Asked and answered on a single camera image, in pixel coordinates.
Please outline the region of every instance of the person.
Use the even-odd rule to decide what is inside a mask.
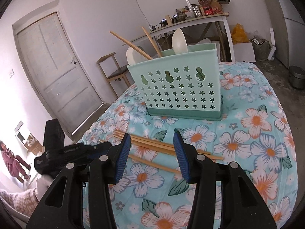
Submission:
[[[25,170],[22,168],[21,165],[23,165],[28,170],[31,170],[31,166],[27,164],[19,155],[15,156],[1,140],[0,140],[0,151],[4,163],[12,177],[18,177],[19,173],[21,173],[21,175],[24,176],[26,181],[30,180],[31,175],[26,174]]]

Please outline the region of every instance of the floral bedsheet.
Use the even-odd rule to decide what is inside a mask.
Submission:
[[[297,194],[295,146],[283,108],[261,71],[252,63],[221,62],[224,98],[221,121],[146,115],[146,105],[132,85],[83,135],[85,144],[120,140],[114,129],[173,143],[175,129],[186,143],[237,161],[260,192],[280,228],[290,217]],[[131,153],[179,169],[177,159],[132,145]],[[121,229],[181,229],[189,219],[195,185],[173,174],[128,159],[123,178],[109,186],[116,224]],[[87,189],[84,226],[89,228]],[[221,217],[221,186],[217,183],[214,228]]]

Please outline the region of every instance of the plastic basket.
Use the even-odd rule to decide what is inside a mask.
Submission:
[[[188,46],[188,53],[162,51],[164,57],[129,65],[152,116],[221,120],[216,44]]]

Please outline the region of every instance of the wooden chair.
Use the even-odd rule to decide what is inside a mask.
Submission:
[[[114,55],[115,55],[115,52],[110,53],[110,54],[108,54],[108,55],[106,55],[106,56],[103,56],[103,57],[101,57],[96,63],[97,63],[97,65],[99,66],[99,68],[100,68],[100,70],[101,70],[101,72],[102,72],[104,78],[105,78],[106,81],[108,82],[109,87],[112,89],[113,93],[114,93],[115,96],[118,98],[118,95],[116,94],[116,92],[115,92],[115,90],[113,89],[113,87],[112,87],[112,85],[110,84],[110,82],[111,82],[112,80],[114,80],[114,79],[122,78],[122,79],[124,79],[124,81],[125,81],[125,83],[126,83],[126,85],[127,85],[128,88],[131,86],[131,84],[130,84],[130,82],[128,81],[128,79],[127,79],[127,77],[126,77],[127,72],[129,72],[129,70],[127,69],[127,65],[125,65],[125,66],[123,66],[123,67],[120,67],[119,64],[118,64],[118,62],[117,62],[117,60],[115,59]],[[100,63],[103,62],[103,61],[105,61],[106,59],[108,59],[108,58],[110,58],[110,57],[113,58],[114,63],[115,63],[115,65],[117,66],[118,69],[117,69],[115,72],[113,72],[112,74],[110,74],[109,76],[106,76],[106,74],[105,74],[105,72],[103,71],[103,69],[102,69]]]

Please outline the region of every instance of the concrete floor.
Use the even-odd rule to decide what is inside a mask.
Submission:
[[[298,171],[296,208],[305,194],[305,90],[295,89],[289,84],[288,69],[276,59],[255,64],[274,89],[291,127]]]

